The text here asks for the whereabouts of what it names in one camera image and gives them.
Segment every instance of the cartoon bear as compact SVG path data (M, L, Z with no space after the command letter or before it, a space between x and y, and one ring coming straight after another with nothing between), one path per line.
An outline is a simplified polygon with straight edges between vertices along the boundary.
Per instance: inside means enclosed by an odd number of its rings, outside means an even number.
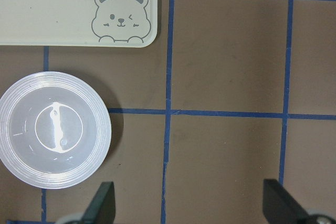
M131 39L141 40L151 30L146 6L149 0L94 0L96 16L92 20L92 31L99 42L109 39L112 42Z

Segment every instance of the white bowl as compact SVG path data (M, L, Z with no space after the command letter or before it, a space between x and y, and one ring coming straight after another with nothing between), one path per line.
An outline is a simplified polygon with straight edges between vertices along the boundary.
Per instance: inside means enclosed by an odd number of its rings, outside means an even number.
M103 101L69 74L31 74L0 99L0 158L30 185L58 189L82 182L101 165L110 142Z

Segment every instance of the blue tape grid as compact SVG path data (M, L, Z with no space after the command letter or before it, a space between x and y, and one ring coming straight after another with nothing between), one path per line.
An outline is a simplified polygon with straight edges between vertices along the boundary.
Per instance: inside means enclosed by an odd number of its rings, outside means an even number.
M336 1L336 0L315 0L315 1ZM170 120L171 115L190 115L190 116L225 116L238 118L274 118L282 119L281 148L280 148L280 166L279 181L283 183L285 171L285 153L287 140L287 121L288 119L302 120L336 120L336 115L318 115L318 114L289 114L289 85L290 85L290 60L292 43L292 23L293 23L293 0L288 0L288 18L287 18L287 42L286 42L286 63L285 63L285 86L283 95L282 113L261 113L261 112L238 112L238 111L202 111L202 110L172 110L171 109L171 77L172 77L172 57L173 57L173 30L174 30L174 6L175 0L169 0L169 24L168 24L168 47L166 64L166 108L165 110L156 109L126 109L126 108L108 108L109 113L121 114L151 114L165 115L165 134L164 134L164 157L162 172L162 203L161 203L161 224L166 223L165 212L165 174L169 161L169 142L170 142ZM43 70L49 71L49 46L44 46ZM42 189L41 197L41 222L39 221L7 221L6 224L52 224L47 222L47 203L46 189Z

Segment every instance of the translucent plastic bowl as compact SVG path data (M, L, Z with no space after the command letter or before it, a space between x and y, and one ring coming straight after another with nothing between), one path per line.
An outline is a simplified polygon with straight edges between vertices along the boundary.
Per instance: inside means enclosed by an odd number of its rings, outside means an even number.
M0 158L30 185L58 189L82 182L101 165L110 141L103 101L69 74L31 74L0 99Z

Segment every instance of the ridged rim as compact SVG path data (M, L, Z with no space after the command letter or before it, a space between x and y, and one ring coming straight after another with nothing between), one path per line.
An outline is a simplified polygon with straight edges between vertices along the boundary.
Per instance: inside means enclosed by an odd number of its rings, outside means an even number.
M63 88L80 96L92 110L96 121L97 139L90 155L81 165L64 173L49 174L31 168L16 155L10 141L9 121L16 104L28 93L46 87ZM70 74L31 74L13 84L0 99L0 159L16 177L30 185L58 189L84 181L105 159L110 141L111 121L104 102L91 86Z

